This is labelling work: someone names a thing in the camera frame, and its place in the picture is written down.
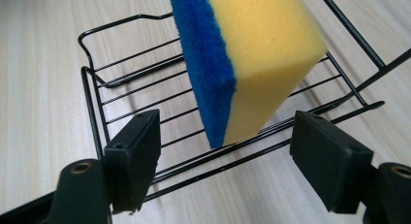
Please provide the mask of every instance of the sponge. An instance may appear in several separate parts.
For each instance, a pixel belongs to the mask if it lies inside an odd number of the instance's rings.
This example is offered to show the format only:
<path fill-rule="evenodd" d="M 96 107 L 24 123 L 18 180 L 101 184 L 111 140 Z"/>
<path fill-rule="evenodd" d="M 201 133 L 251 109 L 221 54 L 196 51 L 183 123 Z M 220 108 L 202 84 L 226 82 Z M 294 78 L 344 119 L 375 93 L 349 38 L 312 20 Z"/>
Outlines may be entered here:
<path fill-rule="evenodd" d="M 327 47 L 300 0 L 171 0 L 211 148 L 255 136 Z"/>

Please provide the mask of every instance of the wire basket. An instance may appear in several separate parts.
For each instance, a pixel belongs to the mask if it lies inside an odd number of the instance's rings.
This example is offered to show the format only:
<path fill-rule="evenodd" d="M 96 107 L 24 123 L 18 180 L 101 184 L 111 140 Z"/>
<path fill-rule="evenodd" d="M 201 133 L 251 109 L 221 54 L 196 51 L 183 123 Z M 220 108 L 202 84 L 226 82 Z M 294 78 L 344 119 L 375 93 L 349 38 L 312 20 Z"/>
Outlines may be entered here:
<path fill-rule="evenodd" d="M 209 150 L 205 130 L 199 124 L 200 116 L 187 77 L 178 33 L 176 30 L 167 34 L 158 31 L 167 24 L 167 21 L 174 24 L 172 13 L 162 16 L 131 16 L 82 33 L 79 36 L 79 44 L 88 58 L 89 65 L 81 68 L 81 75 L 98 158 L 103 157 L 103 145 L 106 145 L 135 114 L 149 109 L 159 109 L 162 156 L 152 184 L 163 185 L 155 191 L 151 189 L 151 193 L 145 198 L 149 201 L 289 144 L 296 110 L 326 114 L 347 102 L 355 103 L 355 108 L 350 112 L 332 120 L 333 123 L 338 123 L 381 107 L 383 101 L 368 104 L 360 92 L 410 58 L 411 49 L 386 65 L 335 3 L 332 0 L 324 2 L 375 64 L 377 72 L 355 86 L 332 53 L 328 52 L 308 74 L 313 80 L 304 80 L 256 137 L 213 150 Z M 117 34 L 117 29 L 124 30 L 128 24 L 137 24 L 136 29 L 144 29 L 151 36 L 162 35 L 167 40 L 150 48 L 132 48 L 130 51 L 133 53 L 120 55 L 119 59 L 102 59 L 91 53 L 99 51 L 100 47 L 111 48 L 108 46 L 108 36 L 112 36 L 114 40 L 126 38 L 125 35 Z M 142 35 L 134 46 L 138 46 L 139 41 L 146 40 L 147 38 Z M 127 48 L 132 45 L 120 47 L 125 47 L 122 51 L 128 51 Z M 337 90 L 341 95 L 318 101 L 315 97 L 317 89 L 325 84 L 333 87 L 333 94 Z M 178 160 L 173 160 L 175 157 L 169 155 L 179 155 Z M 224 163 L 213 163 L 215 159 L 222 157 L 225 157 Z M 202 167 L 205 164 L 212 164 L 213 169 L 205 170 Z M 191 172 L 188 179 L 168 179 L 188 171 Z"/>

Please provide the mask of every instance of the table surface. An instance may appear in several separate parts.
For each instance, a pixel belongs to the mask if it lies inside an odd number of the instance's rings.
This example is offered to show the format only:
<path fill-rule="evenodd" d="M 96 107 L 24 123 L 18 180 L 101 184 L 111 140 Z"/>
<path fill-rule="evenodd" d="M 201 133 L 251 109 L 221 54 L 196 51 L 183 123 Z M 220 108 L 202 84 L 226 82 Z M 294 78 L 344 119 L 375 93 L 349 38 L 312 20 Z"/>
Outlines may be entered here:
<path fill-rule="evenodd" d="M 411 0 L 334 0 L 386 63 L 411 47 Z M 0 0 L 0 213 L 21 206 L 55 189 L 59 172 L 68 164 L 95 158 L 79 69 L 87 65 L 77 43 L 88 29 L 136 14 L 160 15 L 171 11 L 169 0 Z M 304 0 L 319 22 L 336 57 L 354 84 L 376 72 L 342 25 L 321 0 Z M 158 29 L 124 27 L 124 35 L 110 32 L 92 45 L 106 61 L 127 51 L 146 48 L 175 34 L 173 21 Z M 144 35 L 129 40 L 127 37 Z M 121 35 L 125 41 L 116 37 Z M 178 50 L 173 47 L 161 53 Z M 155 61 L 154 54 L 135 65 Z M 372 164 L 411 162 L 411 60 L 362 92 L 368 103 L 384 100 L 382 108 L 338 124 L 338 127 L 374 150 Z M 303 83 L 321 77 L 309 74 Z M 136 99 L 155 100 L 185 87 L 177 80 L 171 88 L 158 88 Z M 322 99 L 337 98 L 341 90 L 321 86 L 285 104 L 271 121 L 287 117 L 287 106 L 306 109 Z M 193 105 L 187 96 L 183 104 Z M 115 116 L 130 104 L 108 110 Z M 355 100 L 327 113 L 334 118 L 357 108 Z M 165 112 L 179 109 L 170 106 Z M 166 142 L 180 129 L 201 128 L 197 116 L 168 126 Z M 192 177 L 289 137 L 290 131 L 221 157 L 199 169 L 168 179 L 151 190 Z M 207 151 L 200 135 L 186 148 L 164 150 L 159 167 Z M 307 183 L 285 146 L 229 171 L 204 179 L 143 205 L 133 216 L 113 217 L 115 223 L 361 223 L 364 206 L 356 215 L 328 213 Z"/>

